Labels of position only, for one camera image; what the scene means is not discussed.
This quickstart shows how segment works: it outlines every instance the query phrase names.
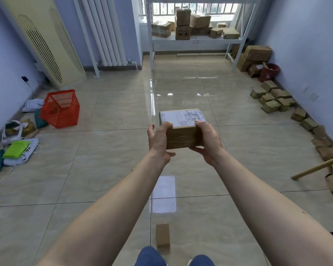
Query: person's left hand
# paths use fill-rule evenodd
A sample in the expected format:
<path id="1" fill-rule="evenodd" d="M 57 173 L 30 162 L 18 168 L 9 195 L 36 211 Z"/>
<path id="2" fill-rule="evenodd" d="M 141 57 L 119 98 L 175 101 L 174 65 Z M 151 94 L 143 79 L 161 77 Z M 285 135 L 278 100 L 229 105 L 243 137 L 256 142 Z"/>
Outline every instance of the person's left hand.
<path id="1" fill-rule="evenodd" d="M 164 121 L 162 125 L 158 128 L 156 132 L 154 132 L 154 124 L 151 124 L 148 128 L 148 140 L 149 140 L 149 151 L 154 154 L 159 156 L 164 160 L 164 164 L 166 165 L 169 161 L 170 158 L 175 156 L 174 152 L 167 152 L 166 151 L 166 131 L 167 129 L 172 129 L 173 124 Z"/>

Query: broom handle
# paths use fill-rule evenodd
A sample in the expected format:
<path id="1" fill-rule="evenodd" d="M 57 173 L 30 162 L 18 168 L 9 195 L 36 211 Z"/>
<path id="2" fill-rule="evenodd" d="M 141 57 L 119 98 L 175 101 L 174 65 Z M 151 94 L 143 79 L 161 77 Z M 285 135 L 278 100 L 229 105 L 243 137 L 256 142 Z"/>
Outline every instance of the broom handle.
<path id="1" fill-rule="evenodd" d="M 318 171 L 320 169 L 329 167 L 332 164 L 333 164 L 333 158 L 331 158 L 330 160 L 325 161 L 325 162 L 321 163 L 320 165 L 317 165 L 317 166 L 315 166 L 315 167 L 313 167 L 311 169 L 308 169 L 308 170 L 306 170 L 306 171 L 304 171 L 302 173 L 295 174 L 294 176 L 291 177 L 291 179 L 292 180 L 297 180 L 297 179 L 299 179 L 299 178 L 301 178 L 301 177 L 303 177 L 305 175 L 308 175 L 308 174 L 314 173 L 314 172 L 316 172 L 316 171 Z"/>

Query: floor-standing air conditioner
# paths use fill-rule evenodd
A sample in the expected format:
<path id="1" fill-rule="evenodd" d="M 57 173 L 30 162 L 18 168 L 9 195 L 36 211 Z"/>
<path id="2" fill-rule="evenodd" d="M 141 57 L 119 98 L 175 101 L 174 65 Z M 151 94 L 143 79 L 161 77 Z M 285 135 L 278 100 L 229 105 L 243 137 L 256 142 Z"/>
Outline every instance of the floor-standing air conditioner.
<path id="1" fill-rule="evenodd" d="M 55 87 L 85 77 L 53 0 L 0 0 L 0 6 Z"/>

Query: blue jeans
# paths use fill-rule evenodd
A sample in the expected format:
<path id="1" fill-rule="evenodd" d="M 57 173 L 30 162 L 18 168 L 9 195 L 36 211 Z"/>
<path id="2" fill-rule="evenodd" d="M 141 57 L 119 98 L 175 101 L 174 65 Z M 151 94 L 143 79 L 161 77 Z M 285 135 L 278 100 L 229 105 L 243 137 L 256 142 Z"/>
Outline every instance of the blue jeans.
<path id="1" fill-rule="evenodd" d="M 139 253 L 134 266 L 166 266 L 166 262 L 157 250 L 146 246 Z M 214 266 L 214 264 L 208 256 L 197 255 L 192 259 L 190 266 Z"/>

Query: air conditioner vent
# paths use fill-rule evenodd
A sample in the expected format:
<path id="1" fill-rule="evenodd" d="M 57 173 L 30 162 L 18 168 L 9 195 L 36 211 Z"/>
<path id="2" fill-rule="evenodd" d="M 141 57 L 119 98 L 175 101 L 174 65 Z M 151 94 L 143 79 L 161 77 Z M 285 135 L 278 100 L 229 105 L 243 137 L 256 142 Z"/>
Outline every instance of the air conditioner vent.
<path id="1" fill-rule="evenodd" d="M 65 28 L 62 24 L 62 21 L 60 20 L 59 14 L 56 9 L 50 8 L 49 9 L 49 14 L 51 16 L 51 19 L 54 24 L 54 28 L 59 36 L 60 41 L 62 42 L 62 45 L 71 58 L 72 62 L 74 63 L 75 67 L 78 69 L 79 72 L 84 73 L 84 69 L 81 66 L 78 56 L 75 53 L 75 50 L 71 44 L 71 41 L 65 31 Z"/>
<path id="2" fill-rule="evenodd" d="M 62 75 L 54 59 L 54 56 L 36 26 L 26 15 L 19 14 L 18 20 L 22 28 L 26 31 L 27 35 L 31 39 L 32 43 L 35 45 L 42 59 L 47 64 L 55 79 L 59 83 L 62 83 Z"/>

